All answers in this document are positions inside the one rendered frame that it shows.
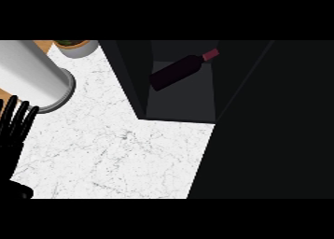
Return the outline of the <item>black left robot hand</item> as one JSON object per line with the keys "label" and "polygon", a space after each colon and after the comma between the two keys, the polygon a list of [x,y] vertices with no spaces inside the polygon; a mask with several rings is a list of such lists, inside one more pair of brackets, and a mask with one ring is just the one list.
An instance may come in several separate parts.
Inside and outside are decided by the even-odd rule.
{"label": "black left robot hand", "polygon": [[33,197],[33,189],[11,180],[24,148],[39,107],[30,107],[24,101],[15,108],[18,97],[14,95],[8,104],[0,99],[0,200]]}

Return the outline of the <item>dark grey cabinet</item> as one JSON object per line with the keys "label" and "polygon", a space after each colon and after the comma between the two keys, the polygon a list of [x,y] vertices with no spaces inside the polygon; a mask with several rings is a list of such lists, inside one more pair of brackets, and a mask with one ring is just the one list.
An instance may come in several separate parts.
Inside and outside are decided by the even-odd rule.
{"label": "dark grey cabinet", "polygon": [[[102,40],[99,42],[136,117],[214,123],[250,76],[269,40]],[[219,56],[186,79],[161,91],[150,75],[189,55],[212,49]]]}

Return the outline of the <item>dark red wine bottle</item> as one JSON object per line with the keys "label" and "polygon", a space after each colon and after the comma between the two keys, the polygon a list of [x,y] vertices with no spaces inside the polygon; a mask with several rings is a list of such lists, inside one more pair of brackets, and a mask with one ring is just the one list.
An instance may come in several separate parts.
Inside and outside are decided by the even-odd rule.
{"label": "dark red wine bottle", "polygon": [[192,76],[201,69],[201,65],[219,56],[219,50],[212,49],[204,54],[188,55],[175,63],[167,65],[150,76],[151,85],[155,91],[166,89],[186,77]]}

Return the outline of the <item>dark grey cabinet door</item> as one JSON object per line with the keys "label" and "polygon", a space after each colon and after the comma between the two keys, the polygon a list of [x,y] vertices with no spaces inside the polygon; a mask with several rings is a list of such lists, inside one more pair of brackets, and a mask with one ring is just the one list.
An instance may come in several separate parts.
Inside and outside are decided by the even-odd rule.
{"label": "dark grey cabinet door", "polygon": [[188,197],[334,198],[334,40],[272,44],[214,127]]}

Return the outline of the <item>white paper towel roll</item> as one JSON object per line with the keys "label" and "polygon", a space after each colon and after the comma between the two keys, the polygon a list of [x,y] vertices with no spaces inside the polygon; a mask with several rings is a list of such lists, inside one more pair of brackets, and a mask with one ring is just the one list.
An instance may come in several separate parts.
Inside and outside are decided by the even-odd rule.
{"label": "white paper towel roll", "polygon": [[73,97],[76,80],[32,40],[0,40],[0,89],[39,113],[54,112]]}

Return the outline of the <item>grey potted plant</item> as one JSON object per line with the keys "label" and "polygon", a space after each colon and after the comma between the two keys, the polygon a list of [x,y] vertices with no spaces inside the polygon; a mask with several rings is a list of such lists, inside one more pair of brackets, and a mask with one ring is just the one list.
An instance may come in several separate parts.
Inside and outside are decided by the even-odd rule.
{"label": "grey potted plant", "polygon": [[73,59],[89,56],[99,46],[96,40],[83,40],[77,44],[74,44],[73,40],[70,40],[68,45],[63,45],[60,41],[55,41],[54,44],[60,48],[63,54]]}

